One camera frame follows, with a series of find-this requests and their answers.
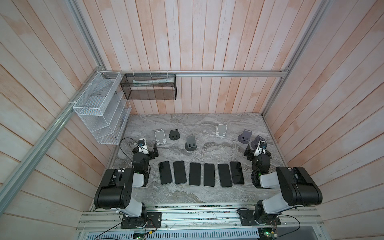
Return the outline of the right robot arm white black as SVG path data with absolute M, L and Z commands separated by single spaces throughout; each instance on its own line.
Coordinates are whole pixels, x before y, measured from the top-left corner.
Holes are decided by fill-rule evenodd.
M 305 168 L 276 167 L 270 173 L 271 155 L 268 151 L 258 153 L 247 146 L 244 156 L 252 162 L 251 180 L 256 188 L 280 188 L 278 194 L 258 201 L 254 211 L 257 224 L 270 224 L 283 211 L 322 203 L 322 192 Z

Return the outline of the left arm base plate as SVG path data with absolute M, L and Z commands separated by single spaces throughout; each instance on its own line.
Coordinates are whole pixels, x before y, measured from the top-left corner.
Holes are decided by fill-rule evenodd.
M 129 218 L 123 215 L 122 220 L 121 229 L 158 229 L 161 227 L 162 213 L 149 212 L 145 215 L 142 214 L 141 217 L 137 218 Z

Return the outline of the black phone blue case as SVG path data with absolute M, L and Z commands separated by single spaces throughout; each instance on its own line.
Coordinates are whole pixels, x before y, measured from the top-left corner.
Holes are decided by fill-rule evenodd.
M 161 179 L 162 185 L 173 182 L 169 161 L 164 161 L 159 163 L 159 173 L 160 173 L 160 179 Z

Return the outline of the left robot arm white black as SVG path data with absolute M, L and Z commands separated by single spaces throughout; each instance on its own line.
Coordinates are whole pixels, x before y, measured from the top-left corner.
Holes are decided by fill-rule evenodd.
M 123 214 L 123 220 L 136 228 L 148 224 L 148 214 L 144 203 L 132 197 L 133 188 L 145 187 L 151 173 L 150 161 L 159 156 L 157 144 L 153 150 L 147 148 L 145 139 L 140 139 L 133 149 L 133 167 L 130 169 L 107 169 L 94 197 L 96 208 L 115 209 Z

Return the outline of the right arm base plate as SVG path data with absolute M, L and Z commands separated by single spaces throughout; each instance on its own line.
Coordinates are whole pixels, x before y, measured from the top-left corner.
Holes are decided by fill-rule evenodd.
M 242 226 L 281 225 L 278 215 L 268 215 L 263 211 L 240 208 L 237 209 L 237 214 L 240 217 Z

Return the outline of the grey phone stand front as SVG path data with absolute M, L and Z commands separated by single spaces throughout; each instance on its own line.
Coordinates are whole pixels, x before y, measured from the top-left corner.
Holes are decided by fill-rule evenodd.
M 253 132 L 250 130 L 243 130 L 242 134 L 238 136 L 238 141 L 242 144 L 248 144 L 252 137 Z

